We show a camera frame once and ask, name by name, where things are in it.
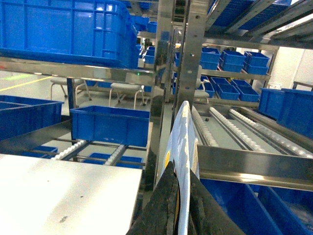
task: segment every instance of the stainless steel upright post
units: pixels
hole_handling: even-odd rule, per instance
[[[193,104],[206,17],[211,4],[212,0],[186,2],[182,55],[176,83],[175,115],[185,100],[189,101],[190,107]]]
[[[156,81],[151,98],[150,122],[152,122],[151,143],[148,150],[145,191],[153,190],[156,181],[160,136],[164,112],[164,84],[162,78],[168,79],[173,38],[174,0],[160,0],[158,3],[155,71]]]

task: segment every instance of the black object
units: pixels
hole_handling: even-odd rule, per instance
[[[126,235],[172,235],[176,227],[178,179],[169,162],[150,201]]]
[[[198,235],[244,235],[245,233],[225,214],[219,204],[190,171],[190,216]]]

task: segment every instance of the yellow floor line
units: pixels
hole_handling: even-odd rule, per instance
[[[0,92],[6,91],[6,90],[9,90],[9,89],[12,89],[12,88],[16,88],[16,87],[25,86],[25,85],[28,85],[28,84],[31,84],[31,83],[35,83],[35,82],[40,82],[42,80],[46,80],[46,79],[49,79],[49,78],[52,78],[52,77],[53,76],[44,77],[44,78],[41,78],[41,79],[38,79],[38,80],[34,80],[34,81],[31,81],[31,82],[25,82],[25,83],[18,84],[18,85],[12,86],[12,87],[3,88],[3,89],[0,89]]]

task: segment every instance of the metal rail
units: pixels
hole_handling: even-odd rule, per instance
[[[313,161],[198,145],[200,177],[313,191]]]

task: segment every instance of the stool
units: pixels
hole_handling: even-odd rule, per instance
[[[141,92],[142,94],[142,104],[145,105],[145,100],[143,96],[143,88],[144,86],[141,85],[130,85],[130,84],[123,84],[123,83],[112,83],[111,84],[111,90],[110,90],[110,96],[109,96],[109,107],[111,106],[111,94],[112,91],[115,91],[117,94],[117,102],[120,103],[120,97],[118,93],[134,93],[134,109],[136,109],[136,100],[137,100],[137,94]]]
[[[50,99],[52,100],[52,87],[54,85],[60,85],[61,88],[62,88],[62,91],[64,93],[64,97],[67,98],[67,94],[66,94],[66,92],[64,90],[64,87],[63,87],[63,86],[67,86],[67,79],[60,78],[60,77],[54,77],[54,78],[50,79],[50,81],[52,82],[51,89],[50,89]],[[91,96],[90,96],[89,89],[88,89],[86,81],[83,80],[83,79],[80,79],[80,78],[72,79],[72,81],[73,81],[73,86],[75,87],[75,103],[77,103],[76,102],[77,101],[76,97],[77,97],[77,94],[78,94],[78,88],[81,87],[81,86],[86,86],[86,90],[87,90],[87,93],[88,93],[89,100],[91,100]]]

